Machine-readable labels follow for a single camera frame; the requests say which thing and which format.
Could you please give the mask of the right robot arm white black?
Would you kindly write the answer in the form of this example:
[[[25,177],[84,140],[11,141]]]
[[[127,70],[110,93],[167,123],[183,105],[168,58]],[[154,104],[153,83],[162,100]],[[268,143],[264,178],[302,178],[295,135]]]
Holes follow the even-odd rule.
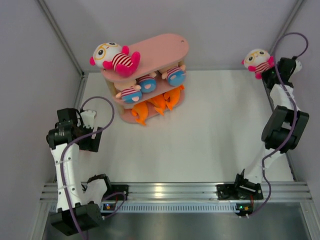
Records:
[[[272,114],[261,134],[263,147],[259,155],[236,176],[233,192],[238,199],[263,199],[261,182],[268,168],[287,151],[295,149],[302,137],[310,116],[297,106],[290,82],[291,76],[301,69],[297,57],[282,57],[276,67],[262,74]]]

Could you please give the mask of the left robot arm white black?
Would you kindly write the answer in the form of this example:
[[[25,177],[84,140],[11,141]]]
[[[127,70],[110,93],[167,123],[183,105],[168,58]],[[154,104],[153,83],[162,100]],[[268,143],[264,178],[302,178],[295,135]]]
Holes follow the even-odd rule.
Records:
[[[54,159],[57,182],[56,213],[51,225],[66,236],[88,231],[102,222],[100,204],[113,194],[106,174],[90,177],[83,189],[79,171],[80,151],[98,152],[102,129],[94,135],[94,110],[64,108],[57,111],[58,122],[46,141]]]

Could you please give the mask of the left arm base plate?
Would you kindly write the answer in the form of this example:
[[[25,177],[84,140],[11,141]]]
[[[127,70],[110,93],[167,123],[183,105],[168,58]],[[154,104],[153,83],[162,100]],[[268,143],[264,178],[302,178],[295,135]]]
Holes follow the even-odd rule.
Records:
[[[108,188],[103,196],[103,200],[108,201],[125,201],[128,198],[129,185],[128,184],[113,184]]]

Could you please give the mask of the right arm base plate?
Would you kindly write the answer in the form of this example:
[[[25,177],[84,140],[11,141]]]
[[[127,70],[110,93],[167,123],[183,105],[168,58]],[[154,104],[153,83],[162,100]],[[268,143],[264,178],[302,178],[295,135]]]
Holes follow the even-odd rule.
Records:
[[[219,200],[263,200],[261,185],[219,184],[216,187]]]

